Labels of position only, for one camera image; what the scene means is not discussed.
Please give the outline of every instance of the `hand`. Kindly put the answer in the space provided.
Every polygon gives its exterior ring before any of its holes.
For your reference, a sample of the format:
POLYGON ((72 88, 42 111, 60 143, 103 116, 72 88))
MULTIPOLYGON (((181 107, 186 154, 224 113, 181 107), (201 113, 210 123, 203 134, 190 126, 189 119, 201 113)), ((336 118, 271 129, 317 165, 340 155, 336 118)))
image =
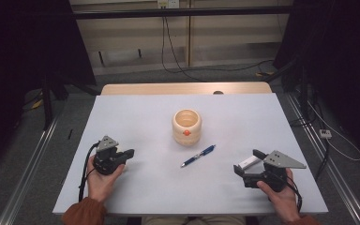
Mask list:
POLYGON ((125 165, 119 165, 116 170, 110 175, 100 174, 93 166, 92 156, 87 161, 87 187, 89 189, 89 198, 94 199, 100 203, 104 203, 113 192, 113 184, 116 179, 122 174, 125 165))
MULTIPOLYGON (((288 177, 293 179, 293 173, 290 169, 286 169, 286 174, 288 177)), ((300 219, 296 205, 295 193, 288 186, 280 192, 275 192, 267 184, 265 184, 264 181, 259 181, 257 186, 268 196, 282 223, 287 224, 288 222, 300 219)))

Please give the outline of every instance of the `blue pen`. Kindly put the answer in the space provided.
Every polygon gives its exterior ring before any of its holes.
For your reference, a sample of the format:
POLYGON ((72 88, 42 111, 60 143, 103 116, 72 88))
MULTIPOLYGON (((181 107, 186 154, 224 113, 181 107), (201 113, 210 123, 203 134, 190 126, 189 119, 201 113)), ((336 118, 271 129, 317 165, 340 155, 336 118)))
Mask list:
POLYGON ((200 157, 206 156, 207 154, 209 154, 210 152, 213 151, 213 149, 215 149, 216 145, 211 145, 208 148, 206 148, 205 150, 201 151, 201 153, 195 155, 194 157, 190 158, 189 160, 185 161, 180 168, 183 168, 185 166, 187 166, 189 163, 197 160, 200 157))

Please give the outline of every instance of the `white table surface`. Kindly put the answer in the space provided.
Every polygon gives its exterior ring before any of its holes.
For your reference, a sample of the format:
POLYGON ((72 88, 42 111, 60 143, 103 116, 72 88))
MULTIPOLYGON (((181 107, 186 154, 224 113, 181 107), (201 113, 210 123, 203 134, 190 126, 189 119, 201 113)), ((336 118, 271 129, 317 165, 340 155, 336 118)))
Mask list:
MULTIPOLYGON (((106 201, 108 212, 117 216, 271 214, 275 211, 265 194, 245 188, 233 164, 259 149, 266 154, 278 150, 307 165, 275 94, 100 96, 55 214, 63 214, 78 201, 87 151, 104 135, 117 140, 122 150, 135 149, 106 201), (190 147, 172 137, 172 117, 182 109, 193 109, 202 117, 202 137, 190 147), (216 145, 212 153, 180 168, 212 144, 216 145)), ((261 173, 263 163, 247 171, 261 173)), ((327 212, 309 167, 292 171, 303 196, 301 212, 327 212)))

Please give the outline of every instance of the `cable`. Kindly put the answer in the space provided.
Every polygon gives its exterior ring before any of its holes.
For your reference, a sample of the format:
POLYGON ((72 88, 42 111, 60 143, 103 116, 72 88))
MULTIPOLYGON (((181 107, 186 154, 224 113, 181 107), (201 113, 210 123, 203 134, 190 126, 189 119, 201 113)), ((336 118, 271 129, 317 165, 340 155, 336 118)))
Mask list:
MULTIPOLYGON (((360 155, 360 150, 359 150, 352 142, 350 142, 347 138, 345 138, 343 135, 341 135, 339 132, 337 132, 334 128, 330 127, 330 126, 318 115, 318 113, 317 113, 314 109, 312 109, 312 110, 317 114, 318 118, 320 118, 320 119, 323 121, 324 124, 326 124, 330 129, 332 129, 333 131, 335 131, 335 133, 338 134, 342 139, 346 140, 350 145, 352 145, 352 146, 358 151, 358 153, 359 153, 359 155, 360 155)), ((326 139, 326 141, 327 141, 335 150, 337 150, 341 155, 343 155, 344 157, 349 158, 349 159, 354 160, 354 161, 359 161, 359 160, 360 160, 360 158, 356 159, 356 158, 347 157, 346 155, 344 155, 343 153, 341 153, 338 149, 336 149, 336 147, 333 146, 333 144, 331 144, 328 139, 326 139)))
POLYGON ((318 178, 320 177, 321 173, 323 172, 323 169, 325 168, 327 162, 328 162, 328 159, 329 159, 329 142, 326 142, 326 147, 325 147, 325 154, 323 156, 323 159, 322 159, 322 162, 321 162, 321 165, 320 167, 318 168, 318 171, 317 173, 315 173, 315 176, 314 176, 314 180, 317 181, 318 178))
POLYGON ((273 172, 269 172, 271 175, 275 176, 276 179, 282 181, 286 186, 288 186, 296 195, 297 195, 297 210, 300 212, 300 209, 302 208, 303 205, 303 198, 300 195, 299 189, 297 188, 297 185, 294 183, 294 181, 291 179, 291 177, 287 176, 287 179, 291 180, 293 183, 293 186, 291 184, 289 184, 289 182, 287 180, 282 179, 281 177, 279 177, 278 175, 276 175, 273 172))
POLYGON ((330 142, 329 142, 329 139, 326 139, 326 141, 329 143, 329 145, 331 146, 331 147, 333 147, 333 149, 335 149, 337 152, 339 152, 342 156, 344 156, 345 158, 348 158, 348 159, 350 159, 350 160, 353 160, 353 161, 359 161, 360 160, 360 151, 358 150, 358 152, 359 152, 359 158, 353 158, 353 157, 349 157, 349 156, 347 156, 346 154, 344 154, 344 153, 342 153, 340 150, 338 150, 333 144, 331 144, 330 142))
POLYGON ((88 174, 86 174, 86 169, 87 169, 87 162, 89 161, 89 157, 90 157, 90 153, 92 153, 92 150, 95 148, 95 147, 98 147, 98 144, 100 142, 97 142, 95 144, 92 145, 92 147, 90 147, 89 149, 89 152, 87 153, 86 155, 86 160, 84 161, 84 165, 83 165, 83 172, 82 172, 82 179, 81 179, 81 184, 79 186, 79 189, 80 189, 80 193, 79 193, 79 196, 78 196, 78 201, 81 202, 81 200, 83 199, 83 192, 84 192, 84 187, 86 185, 86 180, 87 180, 87 176, 89 176, 89 174, 91 172, 89 172, 88 174))
POLYGON ((274 60, 273 59, 269 59, 269 60, 263 60, 257 64, 254 64, 252 66, 247 66, 247 67, 240 67, 240 68, 188 68, 188 69, 184 69, 184 68, 181 68, 178 61, 177 61, 177 57, 174 53, 174 49, 173 49, 173 45, 172 45, 172 38, 171 38, 171 34, 170 34, 170 31, 169 31, 169 25, 168 25, 168 21, 167 21, 167 18, 162 18, 162 21, 163 21, 163 35, 162 35, 162 50, 161 50, 161 63, 162 63, 162 66, 163 68, 170 72, 170 73, 184 73, 187 77, 191 78, 191 79, 194 79, 194 80, 199 80, 199 79, 196 79, 196 78, 193 78, 189 75, 187 75, 185 72, 187 71, 198 71, 198 70, 211 70, 211 71, 227 71, 227 72, 232 72, 232 71, 239 71, 239 70, 245 70, 245 69, 249 69, 249 68, 255 68, 255 67, 259 67, 260 69, 260 65, 261 64, 264 64, 264 63, 268 63, 268 62, 273 62, 274 60), (177 67, 180 69, 179 71, 171 71, 171 70, 168 70, 166 67, 165 67, 165 64, 164 64, 164 60, 163 60, 163 49, 165 47, 165 23, 166 23, 166 28, 167 28, 167 33, 168 33, 168 38, 169 38, 169 41, 171 43, 171 48, 172 48, 172 54, 174 56, 174 60, 176 61, 176 64, 177 64, 177 67))
POLYGON ((177 67, 181 70, 181 72, 183 72, 184 75, 186 75, 186 77, 190 78, 190 79, 193 79, 195 81, 198 81, 198 82, 203 82, 205 83, 205 81, 203 80, 200 80, 198 78, 194 78, 194 77, 191 77, 189 76, 188 74, 186 74, 186 72, 180 67, 179 65, 179 62, 177 61, 177 57, 176 57, 176 54, 174 53, 174 49, 173 49, 173 45, 172 45, 172 39, 171 39, 171 34, 169 32, 169 25, 168 25, 168 19, 166 17, 162 17, 162 22, 163 22, 163 41, 162 41, 162 55, 161 55, 161 59, 162 59, 162 65, 163 67, 165 68, 165 64, 163 63, 163 48, 165 47, 165 23, 166 23, 166 30, 167 30, 167 33, 168 33, 168 38, 169 38, 169 41, 171 43, 171 48, 172 48, 172 53, 173 53, 173 56, 174 56, 174 60, 176 61, 176 64, 177 64, 177 67))

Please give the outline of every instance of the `sleeve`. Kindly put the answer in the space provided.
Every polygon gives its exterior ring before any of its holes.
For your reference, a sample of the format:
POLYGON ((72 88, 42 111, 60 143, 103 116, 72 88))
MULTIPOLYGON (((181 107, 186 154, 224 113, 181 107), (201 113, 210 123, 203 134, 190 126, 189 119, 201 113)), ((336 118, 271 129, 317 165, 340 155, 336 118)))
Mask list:
POLYGON ((288 225, 320 225, 320 224, 321 223, 315 220, 315 218, 313 218, 312 216, 305 216, 295 222, 288 223, 288 225))
POLYGON ((66 225, 102 225, 106 214, 103 203, 86 197, 81 202, 72 204, 62 216, 62 220, 66 225))

